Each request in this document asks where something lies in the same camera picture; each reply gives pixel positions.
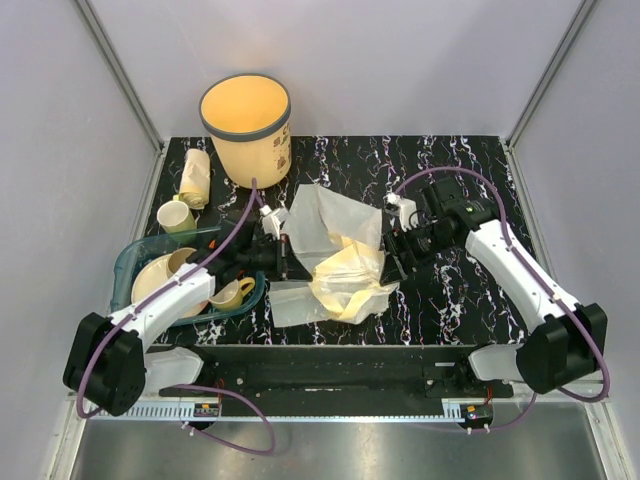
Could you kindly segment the detached white trash bag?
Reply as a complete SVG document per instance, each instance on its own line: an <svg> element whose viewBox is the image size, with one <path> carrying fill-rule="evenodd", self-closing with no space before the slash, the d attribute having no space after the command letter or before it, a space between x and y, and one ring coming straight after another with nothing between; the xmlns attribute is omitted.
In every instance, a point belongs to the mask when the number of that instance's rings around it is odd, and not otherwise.
<svg viewBox="0 0 640 480"><path fill-rule="evenodd" d="M359 325L389 308L398 284L381 284L385 254L379 208L319 185L301 185L284 233L311 279L270 283L275 327L326 320Z"/></svg>

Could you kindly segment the white trash bag roll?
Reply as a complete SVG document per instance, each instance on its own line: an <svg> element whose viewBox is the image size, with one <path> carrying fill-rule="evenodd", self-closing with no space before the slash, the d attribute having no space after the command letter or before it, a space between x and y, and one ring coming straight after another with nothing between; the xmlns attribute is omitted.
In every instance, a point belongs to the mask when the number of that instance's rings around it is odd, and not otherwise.
<svg viewBox="0 0 640 480"><path fill-rule="evenodd" d="M199 149L189 149L185 154L178 193L173 196L173 199L182 201L190 209L203 210L209 203L210 186L211 162L209 155Z"/></svg>

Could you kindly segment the yellow trash bin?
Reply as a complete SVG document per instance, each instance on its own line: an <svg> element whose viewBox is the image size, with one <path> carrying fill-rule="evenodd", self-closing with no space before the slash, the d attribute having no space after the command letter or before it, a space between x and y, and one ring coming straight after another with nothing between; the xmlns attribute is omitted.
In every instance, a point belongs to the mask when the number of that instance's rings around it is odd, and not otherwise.
<svg viewBox="0 0 640 480"><path fill-rule="evenodd" d="M292 163L291 110L286 87L262 74L233 75L204 92L199 116L231 181L266 189L286 177Z"/></svg>

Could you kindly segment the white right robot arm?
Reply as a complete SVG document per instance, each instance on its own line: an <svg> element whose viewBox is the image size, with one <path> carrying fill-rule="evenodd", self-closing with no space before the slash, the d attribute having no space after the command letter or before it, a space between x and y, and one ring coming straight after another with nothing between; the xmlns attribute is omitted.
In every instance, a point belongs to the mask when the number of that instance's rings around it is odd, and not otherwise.
<svg viewBox="0 0 640 480"><path fill-rule="evenodd" d="M432 266L437 255L463 249L506 293L528 332L521 344L478 347L459 361L453 375L460 393L476 396L501 380L547 394L603 369L605 312L561 288L525 251L499 197L469 197L452 178L431 183L422 194L425 222L414 201L397 193L385 197L399 224L383 236L382 284L406 280Z"/></svg>

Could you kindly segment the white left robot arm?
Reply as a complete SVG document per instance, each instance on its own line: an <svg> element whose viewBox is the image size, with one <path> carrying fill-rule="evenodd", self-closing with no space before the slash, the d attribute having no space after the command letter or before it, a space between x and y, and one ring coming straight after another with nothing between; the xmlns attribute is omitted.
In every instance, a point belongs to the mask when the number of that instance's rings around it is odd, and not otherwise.
<svg viewBox="0 0 640 480"><path fill-rule="evenodd" d="M208 302L242 273L261 272L272 282L312 276L284 233L258 234L246 220L207 237L163 284L142 300L79 323L63 371L63 384L113 416L127 412L148 391L182 384L196 396L215 386L216 372L181 347L152 353L157 338L187 312Z"/></svg>

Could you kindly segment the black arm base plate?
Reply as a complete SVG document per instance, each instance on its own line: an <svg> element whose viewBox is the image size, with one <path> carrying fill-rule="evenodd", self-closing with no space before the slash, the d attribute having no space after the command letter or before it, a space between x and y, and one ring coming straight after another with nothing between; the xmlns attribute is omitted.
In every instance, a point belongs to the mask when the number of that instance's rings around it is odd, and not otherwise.
<svg viewBox="0 0 640 480"><path fill-rule="evenodd" d="M204 360L203 385L247 397L264 393L390 391L427 398L508 399L501 380L463 365L469 346L218 345L187 348Z"/></svg>

